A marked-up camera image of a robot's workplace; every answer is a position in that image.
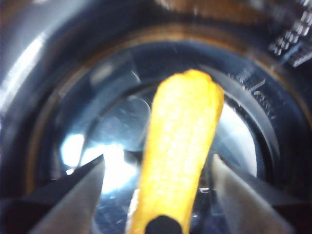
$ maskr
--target brown rim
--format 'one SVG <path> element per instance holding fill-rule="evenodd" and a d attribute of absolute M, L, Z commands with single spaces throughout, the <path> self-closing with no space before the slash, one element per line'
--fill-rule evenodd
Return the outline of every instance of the brown rim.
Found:
<path fill-rule="evenodd" d="M 88 59 L 82 61 L 80 65 L 74 69 L 74 71 L 70 72 L 64 78 L 63 82 L 53 91 L 40 112 L 30 137 L 30 144 L 26 158 L 25 192 L 28 194 L 35 189 L 35 164 L 37 161 L 40 140 L 47 120 L 66 93 L 83 77 L 84 74 L 86 74 L 89 68 L 94 66 L 99 60 L 126 48 L 152 42 L 181 40 L 202 42 L 216 47 L 225 48 L 253 60 L 259 67 L 264 69 L 274 79 L 280 82 L 286 90 L 288 90 L 303 111 L 303 114 L 312 129 L 312 116 L 309 109 L 303 99 L 284 78 L 288 76 L 286 71 L 264 53 L 252 50 L 247 46 L 247 43 L 239 40 L 231 34 L 224 33 L 208 26 L 181 24 L 152 26 L 130 33 L 121 39 L 103 45 L 103 50 L 91 54 Z"/>

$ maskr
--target black tip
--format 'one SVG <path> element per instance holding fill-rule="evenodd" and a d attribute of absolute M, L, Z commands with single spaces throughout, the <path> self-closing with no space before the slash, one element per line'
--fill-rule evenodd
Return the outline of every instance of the black tip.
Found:
<path fill-rule="evenodd" d="M 161 215 L 148 223 L 145 234 L 182 234 L 182 229 L 177 221 Z"/>

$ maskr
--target yellow object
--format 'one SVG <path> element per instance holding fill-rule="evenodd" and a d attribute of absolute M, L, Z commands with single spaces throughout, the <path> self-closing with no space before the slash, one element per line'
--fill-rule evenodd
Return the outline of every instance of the yellow object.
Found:
<path fill-rule="evenodd" d="M 175 219 L 189 233 L 190 216 L 224 93 L 211 77 L 188 70 L 163 81 L 154 97 L 136 210 L 129 234 L 143 234 L 160 215 Z"/>

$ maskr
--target bright light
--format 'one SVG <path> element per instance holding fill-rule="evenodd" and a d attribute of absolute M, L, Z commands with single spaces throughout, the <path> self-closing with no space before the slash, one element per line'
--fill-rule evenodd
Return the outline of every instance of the bright light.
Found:
<path fill-rule="evenodd" d="M 34 4 L 43 4 L 45 2 L 47 2 L 48 0 L 33 0 Z"/>
<path fill-rule="evenodd" d="M 1 108 L 4 113 L 13 100 L 16 92 L 19 90 L 29 73 L 38 62 L 44 42 L 44 34 L 40 34 L 37 38 L 35 38 L 23 51 L 8 72 L 7 77 L 3 80 L 0 93 L 2 98 Z"/>
<path fill-rule="evenodd" d="M 105 175 L 102 192 L 108 193 L 123 186 L 131 179 L 137 170 L 124 160 L 124 151 L 120 145 L 99 145 L 86 150 L 82 157 L 81 164 L 84 165 L 96 157 L 104 155 Z"/>
<path fill-rule="evenodd" d="M 61 146 L 61 157 L 64 164 L 69 167 L 78 165 L 83 142 L 82 134 L 70 135 L 65 139 Z"/>
<path fill-rule="evenodd" d="M 224 105 L 217 129 L 223 136 L 223 143 L 235 152 L 233 156 L 250 174 L 257 175 L 257 160 L 253 136 L 239 115 L 229 106 Z"/>
<path fill-rule="evenodd" d="M 74 172 L 74 169 L 68 169 L 68 170 L 66 171 L 66 174 L 67 174 L 67 175 L 71 175 L 73 172 Z"/>

